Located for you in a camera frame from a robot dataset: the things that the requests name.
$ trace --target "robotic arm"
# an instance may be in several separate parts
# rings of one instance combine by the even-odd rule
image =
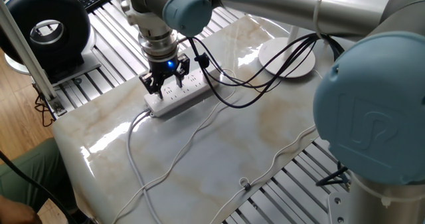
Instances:
[[[404,22],[389,26],[382,24],[403,5],[415,1],[323,0],[317,26],[322,33],[353,40],[366,37],[377,27],[374,33],[411,28],[418,32],[418,27],[408,27]],[[174,75],[177,84],[181,85],[189,72],[189,59],[184,55],[177,57],[175,31],[187,37],[198,35],[208,25],[212,10],[218,6],[314,30],[313,12],[317,0],[127,0],[127,3],[128,7],[123,8],[129,23],[140,29],[139,41],[151,69],[141,81],[149,93],[157,93],[161,98],[161,86],[166,78]]]
[[[173,30],[199,34],[218,6],[354,41],[366,37],[339,57],[319,85],[317,131],[360,180],[352,185],[356,215],[350,224],[423,223],[425,0],[128,1],[129,22],[139,26],[151,68],[141,80],[160,97],[166,78],[175,75],[181,84],[189,70],[189,59],[177,57]],[[397,204],[389,205],[391,199]]]

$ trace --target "person's hand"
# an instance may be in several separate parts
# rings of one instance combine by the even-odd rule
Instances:
[[[1,224],[42,224],[35,211],[22,203],[17,203],[0,196]]]

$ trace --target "marble table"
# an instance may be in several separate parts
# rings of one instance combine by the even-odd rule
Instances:
[[[225,68],[246,80],[261,68],[262,43],[286,37],[288,26],[243,17],[204,40]],[[333,63],[323,45],[314,49],[316,69],[325,74]],[[193,58],[193,53],[185,53]],[[198,68],[192,62],[191,68]],[[253,80],[259,84],[272,77],[266,72]],[[164,224],[210,223],[217,211],[239,189],[239,179],[254,180],[269,167],[274,154],[313,125],[313,95],[320,77],[311,72],[285,80],[254,105],[236,110],[221,104],[208,126],[196,134],[190,148],[163,183],[149,196]],[[220,87],[226,96],[232,88]],[[74,187],[78,206],[100,223],[111,223],[118,211],[140,188],[126,155],[126,132],[131,120],[145,108],[147,91],[137,77],[67,113],[53,131]],[[238,88],[230,102],[245,103],[257,93]],[[145,182],[163,175],[177,152],[209,115],[218,99],[207,92],[160,117],[145,118],[131,137],[131,151]],[[272,172],[249,192],[238,196],[216,220],[221,223],[300,151],[317,133],[303,138],[278,158]],[[144,197],[136,198],[118,223],[154,223]]]

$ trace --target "green pants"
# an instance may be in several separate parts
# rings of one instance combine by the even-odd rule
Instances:
[[[13,163],[47,188],[68,211],[77,209],[71,182],[53,138],[13,160]],[[0,166],[0,195],[29,205],[36,212],[48,199],[41,190],[24,181],[5,164]]]

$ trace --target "power outlet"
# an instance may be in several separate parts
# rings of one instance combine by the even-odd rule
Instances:
[[[212,76],[219,79],[220,72],[214,67],[207,69]],[[212,85],[216,86],[218,82],[211,80]],[[183,80],[183,86],[180,88],[175,81],[162,86],[163,99],[156,94],[146,94],[146,104],[151,108],[155,117],[160,117],[176,107],[186,103],[196,96],[208,91],[210,86],[204,78],[202,70],[198,68],[190,72]]]

